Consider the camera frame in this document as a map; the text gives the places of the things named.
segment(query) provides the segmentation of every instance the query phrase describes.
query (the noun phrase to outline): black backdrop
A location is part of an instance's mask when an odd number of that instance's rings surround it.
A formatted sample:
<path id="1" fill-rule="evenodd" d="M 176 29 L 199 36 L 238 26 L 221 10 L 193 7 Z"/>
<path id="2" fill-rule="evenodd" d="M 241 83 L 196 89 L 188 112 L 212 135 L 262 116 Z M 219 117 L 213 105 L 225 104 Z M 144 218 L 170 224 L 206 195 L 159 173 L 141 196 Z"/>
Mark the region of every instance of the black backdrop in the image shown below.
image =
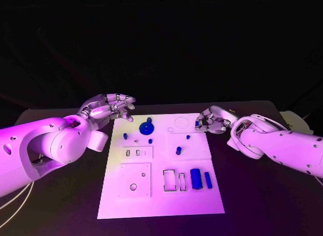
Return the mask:
<path id="1" fill-rule="evenodd" d="M 270 100 L 307 115 L 323 107 L 323 6 L 4 4 L 2 114 L 78 107 L 113 92 L 137 105 Z M 0 117 L 0 126 L 13 122 Z"/>

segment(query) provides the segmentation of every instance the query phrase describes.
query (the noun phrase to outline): robotic arm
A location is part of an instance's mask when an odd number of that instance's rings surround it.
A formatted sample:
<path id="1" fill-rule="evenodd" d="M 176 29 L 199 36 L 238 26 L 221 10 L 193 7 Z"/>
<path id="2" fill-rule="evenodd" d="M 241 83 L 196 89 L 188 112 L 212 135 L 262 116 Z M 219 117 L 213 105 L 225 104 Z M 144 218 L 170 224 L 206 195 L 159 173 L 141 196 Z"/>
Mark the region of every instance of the robotic arm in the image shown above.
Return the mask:
<path id="1" fill-rule="evenodd" d="M 134 101 L 123 94 L 100 94 L 75 115 L 0 130 L 0 197 L 76 161 L 87 148 L 102 151 L 108 136 L 98 130 L 111 119 L 133 121 L 126 107 L 134 109 Z M 39 163 L 32 163 L 27 149 L 43 155 Z"/>
<path id="2" fill-rule="evenodd" d="M 228 128 L 228 145 L 237 151 L 254 159 L 265 154 L 277 163 L 323 178 L 322 137 L 287 130 L 281 124 L 260 115 L 239 118 L 232 110 L 225 111 L 212 106 L 196 119 L 196 130 L 221 134 Z"/>

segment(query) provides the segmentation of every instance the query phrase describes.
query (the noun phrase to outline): white board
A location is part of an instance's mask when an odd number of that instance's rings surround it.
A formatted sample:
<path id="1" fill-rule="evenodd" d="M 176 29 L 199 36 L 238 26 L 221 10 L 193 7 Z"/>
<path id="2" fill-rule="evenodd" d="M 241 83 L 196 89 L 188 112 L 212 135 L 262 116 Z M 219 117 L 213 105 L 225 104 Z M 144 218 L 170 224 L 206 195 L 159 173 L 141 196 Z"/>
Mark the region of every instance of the white board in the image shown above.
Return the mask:
<path id="1" fill-rule="evenodd" d="M 195 130 L 198 116 L 134 116 L 133 123 L 115 120 L 98 219 L 225 213 L 206 134 Z M 138 127 L 149 117 L 154 132 L 143 135 Z M 195 168 L 200 169 L 202 176 L 199 190 L 192 188 L 190 182 L 190 169 Z M 164 170 L 175 170 L 176 191 L 164 191 Z M 211 175 L 212 189 L 206 185 L 205 172 Z M 186 185 L 186 191 L 180 191 L 180 184 Z"/>

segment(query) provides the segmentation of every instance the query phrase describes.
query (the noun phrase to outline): table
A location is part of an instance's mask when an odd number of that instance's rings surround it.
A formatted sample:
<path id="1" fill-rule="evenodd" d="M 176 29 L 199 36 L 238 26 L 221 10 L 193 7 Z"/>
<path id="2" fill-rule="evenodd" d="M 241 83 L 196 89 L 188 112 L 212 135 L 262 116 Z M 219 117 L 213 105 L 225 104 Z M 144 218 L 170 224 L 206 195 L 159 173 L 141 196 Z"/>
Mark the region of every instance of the table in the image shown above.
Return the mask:
<path id="1" fill-rule="evenodd" d="M 200 113 L 209 106 L 238 115 L 261 114 L 284 124 L 270 101 L 137 106 L 131 115 Z M 16 124 L 75 114 L 78 109 L 26 110 Z M 111 138 L 114 122 L 102 128 Z M 32 195 L 0 235 L 320 235 L 323 186 L 313 176 L 275 163 L 248 158 L 208 134 L 225 214 L 97 220 L 110 140 L 102 152 L 87 149 L 79 160 L 35 182 Z M 0 206 L 19 191 L 0 198 Z M 0 224 L 26 194 L 0 211 Z"/>

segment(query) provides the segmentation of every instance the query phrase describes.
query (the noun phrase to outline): white robotic arm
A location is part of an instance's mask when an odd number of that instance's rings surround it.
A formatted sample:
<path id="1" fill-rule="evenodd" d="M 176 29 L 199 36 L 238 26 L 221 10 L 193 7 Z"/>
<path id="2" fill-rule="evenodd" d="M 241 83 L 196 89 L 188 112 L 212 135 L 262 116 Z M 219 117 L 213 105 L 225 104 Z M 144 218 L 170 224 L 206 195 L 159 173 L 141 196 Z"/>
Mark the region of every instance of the white robotic arm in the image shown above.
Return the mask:
<path id="1" fill-rule="evenodd" d="M 224 133 L 231 128 L 228 145 L 248 157 L 265 154 L 277 163 L 323 178 L 323 137 L 280 130 L 260 115 L 238 118 L 234 111 L 212 106 L 196 120 L 196 130 Z"/>
<path id="2" fill-rule="evenodd" d="M 123 94 L 100 94 L 75 115 L 48 118 L 0 130 L 0 197 L 78 160 L 85 149 L 102 151 L 108 136 L 98 131 L 111 119 L 133 121 L 126 107 L 136 99 Z M 27 149 L 43 155 L 32 163 Z"/>

